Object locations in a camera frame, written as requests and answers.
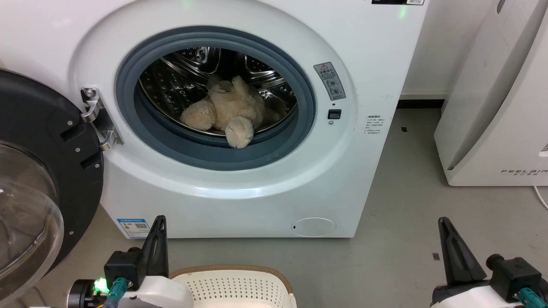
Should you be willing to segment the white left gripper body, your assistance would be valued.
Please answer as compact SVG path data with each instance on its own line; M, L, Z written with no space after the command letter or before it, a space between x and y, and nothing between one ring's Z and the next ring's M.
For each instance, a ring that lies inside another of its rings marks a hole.
M138 290L128 291L128 308L194 308L194 297L185 284L148 275Z

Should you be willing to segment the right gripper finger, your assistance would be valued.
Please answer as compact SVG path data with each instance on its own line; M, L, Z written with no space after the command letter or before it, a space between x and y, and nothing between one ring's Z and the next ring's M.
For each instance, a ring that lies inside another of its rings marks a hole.
M485 282L487 274L450 218L439 218L437 225L444 259L446 284L460 286Z

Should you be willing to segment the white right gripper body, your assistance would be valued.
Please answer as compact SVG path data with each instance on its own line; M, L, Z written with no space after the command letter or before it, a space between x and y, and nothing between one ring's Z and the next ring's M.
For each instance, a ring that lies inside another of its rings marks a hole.
M438 285L433 289L431 308L523 308L520 302L507 302L491 281Z

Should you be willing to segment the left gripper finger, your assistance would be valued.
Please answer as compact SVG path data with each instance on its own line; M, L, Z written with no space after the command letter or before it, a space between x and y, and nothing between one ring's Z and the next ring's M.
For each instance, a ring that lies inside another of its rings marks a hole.
M143 273L145 276L170 276L168 247L167 247L167 219L164 215L156 216L149 234L143 244Z

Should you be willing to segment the beige plush toy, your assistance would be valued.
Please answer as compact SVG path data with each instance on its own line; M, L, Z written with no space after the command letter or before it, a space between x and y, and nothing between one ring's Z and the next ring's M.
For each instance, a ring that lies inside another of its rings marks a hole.
M197 130L223 131L232 148L245 148L257 129L277 123L288 113L282 100L266 102L241 76L223 80L212 75L207 90L205 98L182 111L180 121Z

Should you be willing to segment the white perforated laundry basket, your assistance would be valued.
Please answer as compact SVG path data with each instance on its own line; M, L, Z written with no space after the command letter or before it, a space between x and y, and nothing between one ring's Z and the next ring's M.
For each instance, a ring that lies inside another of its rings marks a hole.
M191 308L298 308L288 279L270 267L188 267L170 279L190 291Z

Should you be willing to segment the white front-load washing machine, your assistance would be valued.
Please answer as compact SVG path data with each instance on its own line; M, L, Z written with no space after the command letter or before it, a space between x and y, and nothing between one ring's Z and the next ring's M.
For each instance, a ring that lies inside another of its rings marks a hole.
M0 70L26 76L86 111L98 88L124 140L102 151L99 205L117 219L167 218L171 238L298 237L303 218L356 233L427 14L372 0L0 0ZM217 26L290 55L313 85L316 115L290 154L259 168L208 170L142 142L118 108L125 57L170 29ZM346 99L331 101L313 66L330 61Z

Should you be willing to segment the blue energy label sticker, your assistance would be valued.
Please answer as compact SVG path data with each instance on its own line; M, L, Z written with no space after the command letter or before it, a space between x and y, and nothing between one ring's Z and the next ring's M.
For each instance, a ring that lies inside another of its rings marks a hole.
M117 222L130 239L145 239L149 235L145 219L117 219Z

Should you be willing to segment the grey rubber door gasket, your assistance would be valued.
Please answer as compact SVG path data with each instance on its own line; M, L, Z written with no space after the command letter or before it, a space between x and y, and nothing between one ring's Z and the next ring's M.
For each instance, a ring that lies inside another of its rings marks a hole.
M161 56L200 45L242 51L272 65L293 89L298 107L275 128L258 134L243 149L221 138L195 133L171 123L137 89L139 76ZM122 62L115 82L116 101L130 129L146 145L180 163L208 170L235 171L266 166L294 151L312 129L316 115L313 85L303 68L285 51L258 36L217 26L170 29L137 45Z

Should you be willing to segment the white air purifier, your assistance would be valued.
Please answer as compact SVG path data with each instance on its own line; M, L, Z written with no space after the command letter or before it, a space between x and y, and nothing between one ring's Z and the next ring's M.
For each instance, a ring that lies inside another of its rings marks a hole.
M453 187L548 187L548 0L493 0L434 138Z

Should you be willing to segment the round white filter cover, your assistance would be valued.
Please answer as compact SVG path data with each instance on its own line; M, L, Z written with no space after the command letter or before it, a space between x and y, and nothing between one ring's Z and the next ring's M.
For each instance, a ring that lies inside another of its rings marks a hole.
M303 218L291 226L291 231L300 237L327 237L336 230L336 224L327 218Z

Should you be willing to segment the metal washer door hinge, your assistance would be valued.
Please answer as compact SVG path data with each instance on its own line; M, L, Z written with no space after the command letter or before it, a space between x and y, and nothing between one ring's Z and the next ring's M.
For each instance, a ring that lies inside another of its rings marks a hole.
M98 135L98 148L108 151L114 145L123 145L125 142L119 133L98 88L85 86L80 90L82 101L86 104L86 111L81 113L85 123L91 124Z

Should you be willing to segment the stainless steel washer drum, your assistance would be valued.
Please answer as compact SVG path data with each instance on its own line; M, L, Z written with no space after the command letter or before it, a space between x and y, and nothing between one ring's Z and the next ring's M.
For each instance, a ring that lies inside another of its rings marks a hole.
M266 105L266 118L255 130L260 134L284 123L298 109L298 99L279 72L264 61L240 51L221 47L188 47L167 54L147 66L139 78L149 107L186 131L182 112L208 93L211 76L241 78L259 93Z

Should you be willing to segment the black round washer door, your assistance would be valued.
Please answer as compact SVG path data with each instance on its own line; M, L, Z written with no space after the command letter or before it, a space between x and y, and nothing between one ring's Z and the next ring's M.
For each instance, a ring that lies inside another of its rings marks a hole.
M86 232L103 191L98 135L55 90L0 70L0 306Z

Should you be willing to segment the grey warning sticker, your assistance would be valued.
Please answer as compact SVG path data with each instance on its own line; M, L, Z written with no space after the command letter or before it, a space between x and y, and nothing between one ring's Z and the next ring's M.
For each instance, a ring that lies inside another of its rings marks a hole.
M313 66L315 72L323 82L331 101L346 99L346 94L342 82L333 64L328 61Z

